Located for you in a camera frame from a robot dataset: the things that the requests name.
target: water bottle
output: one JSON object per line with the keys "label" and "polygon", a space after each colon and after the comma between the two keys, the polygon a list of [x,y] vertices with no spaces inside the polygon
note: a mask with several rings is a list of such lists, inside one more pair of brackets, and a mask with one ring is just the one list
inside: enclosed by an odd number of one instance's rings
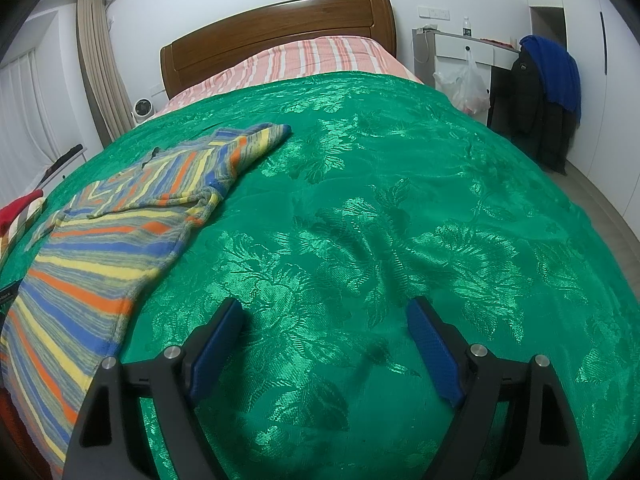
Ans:
{"label": "water bottle", "polygon": [[471,37],[471,23],[468,16],[465,16],[465,21],[462,22],[462,35]]}

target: black jacket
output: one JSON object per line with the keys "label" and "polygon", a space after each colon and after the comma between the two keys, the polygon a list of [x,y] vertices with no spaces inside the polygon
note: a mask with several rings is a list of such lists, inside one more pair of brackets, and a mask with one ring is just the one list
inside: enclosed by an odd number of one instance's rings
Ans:
{"label": "black jacket", "polygon": [[524,48],[511,67],[509,120],[515,146],[542,166],[565,174],[575,113],[546,101],[538,68]]}

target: curtain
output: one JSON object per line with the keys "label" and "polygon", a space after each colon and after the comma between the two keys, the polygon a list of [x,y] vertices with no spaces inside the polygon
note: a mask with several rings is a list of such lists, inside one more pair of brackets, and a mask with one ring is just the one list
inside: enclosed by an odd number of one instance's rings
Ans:
{"label": "curtain", "polygon": [[60,155],[31,50],[0,69],[0,207],[30,191]]}
{"label": "curtain", "polygon": [[103,0],[78,0],[78,38],[89,84],[111,139],[132,129],[131,102],[120,78]]}

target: striped knit sweater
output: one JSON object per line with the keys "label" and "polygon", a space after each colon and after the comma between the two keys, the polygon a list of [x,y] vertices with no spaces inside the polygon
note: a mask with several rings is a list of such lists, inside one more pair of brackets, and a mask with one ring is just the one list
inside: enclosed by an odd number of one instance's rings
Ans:
{"label": "striped knit sweater", "polygon": [[34,443],[62,475],[100,361],[117,354],[141,289],[172,263],[239,173],[286,124],[219,130],[89,184],[34,233],[51,232],[0,336],[2,379]]}

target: metal screw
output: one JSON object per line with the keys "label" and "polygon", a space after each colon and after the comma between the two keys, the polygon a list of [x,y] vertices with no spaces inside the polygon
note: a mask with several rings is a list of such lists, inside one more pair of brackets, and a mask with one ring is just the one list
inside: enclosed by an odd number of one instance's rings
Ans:
{"label": "metal screw", "polygon": [[178,355],[180,355],[180,347],[175,345],[168,346],[164,349],[163,355],[167,359],[175,359],[176,357],[178,357]]}
{"label": "metal screw", "polygon": [[546,355],[542,355],[542,354],[536,355],[536,364],[538,366],[542,366],[543,368],[546,368],[549,366],[550,363],[551,361]]}
{"label": "metal screw", "polygon": [[105,357],[102,360],[102,368],[105,370],[110,370],[116,365],[116,358],[114,356]]}
{"label": "metal screw", "polygon": [[471,345],[471,353],[476,357],[484,357],[487,355],[488,350],[486,349],[486,346],[475,343]]}

